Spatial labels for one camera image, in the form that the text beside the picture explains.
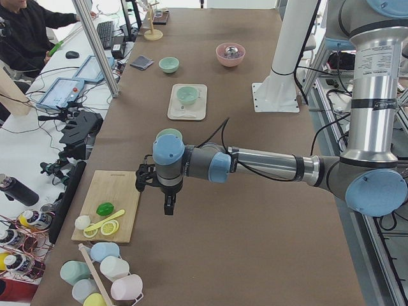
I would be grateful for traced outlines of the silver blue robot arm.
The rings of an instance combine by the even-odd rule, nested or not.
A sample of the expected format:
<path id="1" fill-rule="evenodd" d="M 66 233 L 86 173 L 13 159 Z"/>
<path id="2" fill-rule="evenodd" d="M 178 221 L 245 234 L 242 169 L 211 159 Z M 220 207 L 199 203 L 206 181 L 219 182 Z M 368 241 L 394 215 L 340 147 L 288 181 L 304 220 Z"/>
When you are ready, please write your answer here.
<path id="1" fill-rule="evenodd" d="M 356 52 L 347 148 L 338 157 L 309 157 L 225 147 L 185 145 L 175 135 L 153 144 L 153 185 L 164 192 L 172 215 L 184 177 L 223 183 L 249 171 L 278 182 L 304 181 L 344 200 L 349 208 L 380 217 L 399 208 L 407 184 L 391 153 L 406 1 L 330 1 L 326 41 L 350 42 Z"/>

